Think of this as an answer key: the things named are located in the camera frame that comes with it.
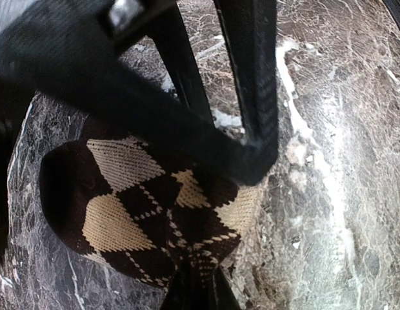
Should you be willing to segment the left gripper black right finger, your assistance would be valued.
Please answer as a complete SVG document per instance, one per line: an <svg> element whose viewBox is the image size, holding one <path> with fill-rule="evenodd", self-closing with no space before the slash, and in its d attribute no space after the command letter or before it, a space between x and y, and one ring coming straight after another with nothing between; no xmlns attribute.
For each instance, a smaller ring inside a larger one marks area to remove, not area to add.
<svg viewBox="0 0 400 310"><path fill-rule="evenodd" d="M221 267L218 267L213 272L211 279L208 281L206 291L208 293L206 309L241 309Z"/></svg>

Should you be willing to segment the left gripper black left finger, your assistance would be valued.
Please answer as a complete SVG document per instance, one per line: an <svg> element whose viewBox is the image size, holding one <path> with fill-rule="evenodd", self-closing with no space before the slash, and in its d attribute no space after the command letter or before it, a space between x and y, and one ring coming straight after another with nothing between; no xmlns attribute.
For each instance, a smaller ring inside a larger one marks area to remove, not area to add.
<svg viewBox="0 0 400 310"><path fill-rule="evenodd" d="M190 263L182 262L172 278L160 309L194 309L194 280Z"/></svg>

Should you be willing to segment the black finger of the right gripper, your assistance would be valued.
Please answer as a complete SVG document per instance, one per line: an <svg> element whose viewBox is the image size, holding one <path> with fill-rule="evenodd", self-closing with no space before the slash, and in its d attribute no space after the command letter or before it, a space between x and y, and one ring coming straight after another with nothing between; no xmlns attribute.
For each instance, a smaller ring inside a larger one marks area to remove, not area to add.
<svg viewBox="0 0 400 310"><path fill-rule="evenodd" d="M176 98L119 60L150 36ZM215 128L175 1L0 1L0 79L38 89L241 185L271 150Z"/></svg>
<svg viewBox="0 0 400 310"><path fill-rule="evenodd" d="M278 148L276 1L215 1L247 140Z"/></svg>

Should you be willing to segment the brown argyle sock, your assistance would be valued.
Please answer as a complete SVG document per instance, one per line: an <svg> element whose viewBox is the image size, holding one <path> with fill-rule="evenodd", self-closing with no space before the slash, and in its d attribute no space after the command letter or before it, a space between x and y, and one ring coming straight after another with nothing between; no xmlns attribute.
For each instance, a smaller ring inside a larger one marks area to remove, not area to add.
<svg viewBox="0 0 400 310"><path fill-rule="evenodd" d="M184 265L205 287L263 201L261 185L238 185L93 117L43 156L39 188L69 249L163 289Z"/></svg>

